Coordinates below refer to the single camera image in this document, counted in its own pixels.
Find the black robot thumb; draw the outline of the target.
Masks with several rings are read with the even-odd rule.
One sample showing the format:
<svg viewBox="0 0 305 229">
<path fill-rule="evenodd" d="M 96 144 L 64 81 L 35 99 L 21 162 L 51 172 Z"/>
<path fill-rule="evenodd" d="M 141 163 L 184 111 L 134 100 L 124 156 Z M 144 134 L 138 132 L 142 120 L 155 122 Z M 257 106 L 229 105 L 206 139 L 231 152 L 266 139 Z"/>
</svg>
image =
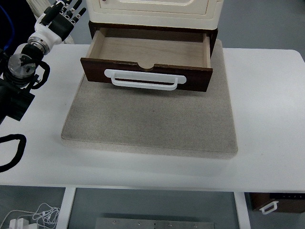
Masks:
<svg viewBox="0 0 305 229">
<path fill-rule="evenodd" d="M 64 6 L 63 1 L 56 1 L 51 7 L 48 7 L 45 11 L 45 15 L 42 18 L 42 25 L 48 25 L 52 20 L 60 13 Z"/>
</svg>

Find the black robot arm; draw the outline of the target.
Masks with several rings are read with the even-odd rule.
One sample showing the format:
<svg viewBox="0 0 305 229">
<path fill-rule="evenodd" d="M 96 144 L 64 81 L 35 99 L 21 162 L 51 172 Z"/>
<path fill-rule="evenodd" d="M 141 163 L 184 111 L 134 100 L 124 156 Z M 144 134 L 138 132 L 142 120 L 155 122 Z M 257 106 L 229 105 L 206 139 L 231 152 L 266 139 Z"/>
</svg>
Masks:
<svg viewBox="0 0 305 229">
<path fill-rule="evenodd" d="M 42 59 L 54 45 L 69 41 L 85 13 L 80 0 L 0 2 L 0 119 L 21 120 L 49 77 Z"/>
</svg>

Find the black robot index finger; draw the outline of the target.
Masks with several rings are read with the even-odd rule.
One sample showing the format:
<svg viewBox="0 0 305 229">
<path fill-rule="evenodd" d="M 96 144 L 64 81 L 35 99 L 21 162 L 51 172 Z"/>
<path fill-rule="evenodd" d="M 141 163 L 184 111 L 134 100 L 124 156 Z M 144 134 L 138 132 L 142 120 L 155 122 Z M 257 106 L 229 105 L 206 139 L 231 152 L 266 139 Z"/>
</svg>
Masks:
<svg viewBox="0 0 305 229">
<path fill-rule="evenodd" d="M 61 9 L 61 11 L 60 11 L 60 14 L 61 14 L 61 15 L 63 15 L 63 14 L 66 12 L 68 6 L 69 6 L 70 3 L 71 3 L 71 0 L 62 0 L 62 3 L 63 3 L 63 7 L 62 7 L 62 9 Z"/>
</svg>

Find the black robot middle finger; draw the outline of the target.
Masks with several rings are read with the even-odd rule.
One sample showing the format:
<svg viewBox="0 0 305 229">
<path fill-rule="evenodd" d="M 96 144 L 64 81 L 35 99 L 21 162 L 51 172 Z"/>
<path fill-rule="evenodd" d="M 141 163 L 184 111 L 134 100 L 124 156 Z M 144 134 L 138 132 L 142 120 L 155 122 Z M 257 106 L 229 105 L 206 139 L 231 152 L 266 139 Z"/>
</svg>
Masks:
<svg viewBox="0 0 305 229">
<path fill-rule="evenodd" d="M 78 7 L 81 5 L 82 0 L 77 0 L 73 7 L 70 8 L 70 10 L 66 11 L 65 18 L 71 19 L 74 12 L 78 9 Z"/>
</svg>

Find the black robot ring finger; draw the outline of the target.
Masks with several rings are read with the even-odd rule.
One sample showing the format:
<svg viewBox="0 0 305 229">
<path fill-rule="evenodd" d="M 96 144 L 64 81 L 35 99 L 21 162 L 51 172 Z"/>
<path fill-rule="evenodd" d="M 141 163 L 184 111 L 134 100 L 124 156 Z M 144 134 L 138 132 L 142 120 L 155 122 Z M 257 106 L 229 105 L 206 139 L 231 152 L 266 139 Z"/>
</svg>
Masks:
<svg viewBox="0 0 305 229">
<path fill-rule="evenodd" d="M 75 24 L 79 21 L 79 19 L 82 17 L 82 15 L 83 15 L 85 12 L 86 12 L 86 8 L 82 8 L 82 9 L 80 10 L 80 12 L 79 12 L 76 16 L 74 16 L 74 17 L 72 18 L 71 24 L 72 24 L 72 25 L 75 25 Z"/>
</svg>

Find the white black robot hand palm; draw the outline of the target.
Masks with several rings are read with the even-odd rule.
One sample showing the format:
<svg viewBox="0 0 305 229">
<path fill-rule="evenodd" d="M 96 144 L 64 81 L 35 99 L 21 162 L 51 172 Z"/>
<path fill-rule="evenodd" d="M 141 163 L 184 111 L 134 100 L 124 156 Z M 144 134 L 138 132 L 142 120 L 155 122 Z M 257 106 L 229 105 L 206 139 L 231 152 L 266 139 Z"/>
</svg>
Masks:
<svg viewBox="0 0 305 229">
<path fill-rule="evenodd" d="M 74 28 L 71 23 L 72 12 L 58 14 L 49 24 L 42 24 L 42 19 L 47 15 L 43 13 L 34 25 L 35 32 L 29 37 L 27 44 L 34 45 L 40 50 L 51 50 L 54 45 L 62 43 Z"/>
</svg>

